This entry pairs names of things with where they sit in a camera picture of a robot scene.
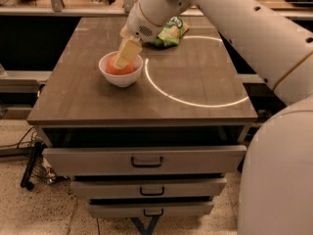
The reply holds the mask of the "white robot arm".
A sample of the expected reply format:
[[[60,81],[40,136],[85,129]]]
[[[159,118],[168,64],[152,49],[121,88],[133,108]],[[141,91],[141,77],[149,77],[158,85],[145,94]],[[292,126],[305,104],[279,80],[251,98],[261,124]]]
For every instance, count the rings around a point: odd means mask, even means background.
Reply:
[[[122,37],[148,42],[195,6],[284,103],[247,148],[238,235],[313,235],[313,42],[255,0],[137,0]]]

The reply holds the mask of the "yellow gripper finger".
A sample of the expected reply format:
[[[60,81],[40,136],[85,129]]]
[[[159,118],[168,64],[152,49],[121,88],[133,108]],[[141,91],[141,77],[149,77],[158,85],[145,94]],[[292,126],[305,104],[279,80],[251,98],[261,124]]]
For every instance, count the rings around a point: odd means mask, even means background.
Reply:
[[[128,31],[127,25],[125,25],[119,34],[123,39],[130,39],[132,37],[132,34]]]
[[[123,39],[113,59],[113,66],[118,70],[125,69],[141,51],[142,44],[139,39]]]

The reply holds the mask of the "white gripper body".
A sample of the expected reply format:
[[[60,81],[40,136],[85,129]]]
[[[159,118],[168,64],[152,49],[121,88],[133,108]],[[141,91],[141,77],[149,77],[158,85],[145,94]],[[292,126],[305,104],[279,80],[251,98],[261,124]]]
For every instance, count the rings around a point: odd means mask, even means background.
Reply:
[[[131,9],[126,27],[134,37],[143,42],[154,40],[165,25],[165,17],[156,6],[150,7],[143,2],[137,2]]]

